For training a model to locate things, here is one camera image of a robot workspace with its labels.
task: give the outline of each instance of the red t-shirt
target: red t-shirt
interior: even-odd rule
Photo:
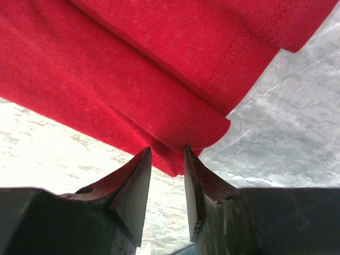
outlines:
[[[183,174],[283,48],[337,0],[35,0],[0,4],[0,96]]]

